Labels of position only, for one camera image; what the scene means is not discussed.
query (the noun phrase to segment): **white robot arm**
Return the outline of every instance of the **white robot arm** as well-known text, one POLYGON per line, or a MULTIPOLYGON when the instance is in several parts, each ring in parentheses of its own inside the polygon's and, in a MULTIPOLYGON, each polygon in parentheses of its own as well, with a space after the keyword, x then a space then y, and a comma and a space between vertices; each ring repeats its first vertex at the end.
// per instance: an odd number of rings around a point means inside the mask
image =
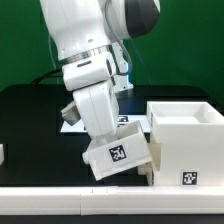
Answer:
POLYGON ((126 73, 116 71, 108 46, 114 42, 121 44, 123 39, 150 32, 159 17, 159 0, 40 2, 48 30, 57 45, 58 58, 65 63, 65 86, 68 91, 73 92, 74 102, 62 111, 63 117, 70 124, 75 122, 74 118, 79 117, 77 113, 82 118, 92 139, 83 158, 86 163, 90 163, 96 179, 149 162, 151 158, 148 150, 143 149, 144 153, 139 152, 139 156, 132 157, 128 143, 125 140, 121 142, 122 134, 118 134, 119 107, 111 77, 126 73), (115 165, 113 163, 116 161, 112 158, 111 165, 107 166, 106 154, 98 158, 102 155, 102 150, 104 153, 110 152, 109 156, 116 151, 114 158, 125 155, 125 164, 115 165))

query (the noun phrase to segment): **black tabletop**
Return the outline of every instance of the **black tabletop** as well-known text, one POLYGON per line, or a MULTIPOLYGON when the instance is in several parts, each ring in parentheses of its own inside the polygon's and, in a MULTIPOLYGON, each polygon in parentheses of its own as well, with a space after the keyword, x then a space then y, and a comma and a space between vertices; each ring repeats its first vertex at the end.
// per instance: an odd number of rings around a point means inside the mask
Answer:
MULTIPOLYGON (((146 102, 150 100, 208 101, 216 107, 204 91, 187 86, 136 86, 117 94, 117 98, 120 114, 129 115, 145 114, 146 102)), ((60 111, 71 101, 72 94, 63 85, 15 85, 0 93, 0 144, 4 144, 6 157, 0 166, 0 187, 146 186, 145 177, 138 176, 136 168, 95 181, 91 168, 82 161, 89 136, 60 133, 60 111)), ((97 217, 4 216, 0 223, 224 222, 222 215, 97 217)))

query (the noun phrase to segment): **white open box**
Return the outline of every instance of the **white open box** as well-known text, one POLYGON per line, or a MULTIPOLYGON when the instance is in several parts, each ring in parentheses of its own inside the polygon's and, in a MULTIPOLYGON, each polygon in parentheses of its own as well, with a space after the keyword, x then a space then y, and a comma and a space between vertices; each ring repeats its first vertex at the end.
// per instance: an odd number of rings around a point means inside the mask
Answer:
POLYGON ((224 118, 206 102, 148 102, 155 186, 224 186, 224 118))
POLYGON ((0 215, 224 213, 222 115, 207 103, 149 102, 147 116, 157 186, 0 188, 0 215), (199 172, 197 185, 182 186, 182 171, 199 172))

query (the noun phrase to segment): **green background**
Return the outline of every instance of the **green background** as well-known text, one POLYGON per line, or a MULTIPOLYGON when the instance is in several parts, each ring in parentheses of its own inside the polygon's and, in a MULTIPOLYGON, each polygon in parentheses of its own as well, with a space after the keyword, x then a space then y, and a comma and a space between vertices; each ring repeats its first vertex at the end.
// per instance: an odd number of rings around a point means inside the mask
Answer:
MULTIPOLYGON (((1 0, 0 15, 0 90, 53 70, 39 0, 1 0)), ((223 41, 223 0, 161 0, 153 32, 134 45, 126 41, 134 64, 130 80, 197 86, 224 105, 223 41)))

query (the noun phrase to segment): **white cube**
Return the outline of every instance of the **white cube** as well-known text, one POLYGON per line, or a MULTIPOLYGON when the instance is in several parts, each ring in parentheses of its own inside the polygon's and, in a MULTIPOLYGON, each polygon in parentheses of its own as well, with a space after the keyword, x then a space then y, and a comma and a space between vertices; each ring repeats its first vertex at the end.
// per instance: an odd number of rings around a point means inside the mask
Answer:
POLYGON ((0 165, 4 162, 3 145, 0 145, 0 165))

